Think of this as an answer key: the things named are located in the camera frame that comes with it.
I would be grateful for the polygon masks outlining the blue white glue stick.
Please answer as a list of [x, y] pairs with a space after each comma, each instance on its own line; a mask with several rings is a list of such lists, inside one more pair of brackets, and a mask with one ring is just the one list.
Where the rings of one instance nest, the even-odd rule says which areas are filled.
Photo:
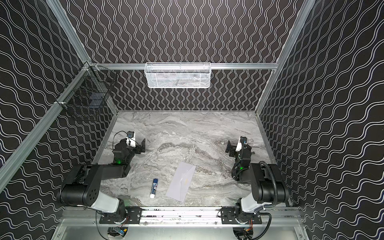
[[153, 179], [152, 188], [150, 192], [151, 199], [154, 199], [156, 197], [157, 186], [158, 186], [158, 179]]

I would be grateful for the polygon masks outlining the white envelope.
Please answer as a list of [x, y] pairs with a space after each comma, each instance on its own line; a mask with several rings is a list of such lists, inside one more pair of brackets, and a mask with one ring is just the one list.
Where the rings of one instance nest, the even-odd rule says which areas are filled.
[[166, 196], [184, 202], [191, 185], [196, 166], [184, 162], [179, 163], [174, 177], [169, 185]]

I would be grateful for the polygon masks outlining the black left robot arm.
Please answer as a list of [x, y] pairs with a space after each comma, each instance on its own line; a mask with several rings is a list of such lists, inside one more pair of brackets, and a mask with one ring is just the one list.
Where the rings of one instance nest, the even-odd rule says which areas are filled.
[[127, 177], [133, 157], [145, 151], [145, 139], [138, 143], [127, 137], [114, 146], [111, 164], [74, 166], [62, 182], [59, 202], [65, 206], [86, 207], [105, 214], [123, 214], [123, 201], [102, 193], [101, 183]]

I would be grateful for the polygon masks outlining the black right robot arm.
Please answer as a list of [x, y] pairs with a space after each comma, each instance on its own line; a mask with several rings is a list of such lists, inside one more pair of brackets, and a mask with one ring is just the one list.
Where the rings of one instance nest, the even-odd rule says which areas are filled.
[[236, 145], [228, 141], [225, 152], [235, 160], [231, 170], [232, 179], [251, 186], [251, 193], [240, 198], [235, 205], [237, 216], [254, 214], [289, 202], [289, 190], [278, 166], [265, 161], [252, 163], [254, 152], [246, 137], [240, 137]]

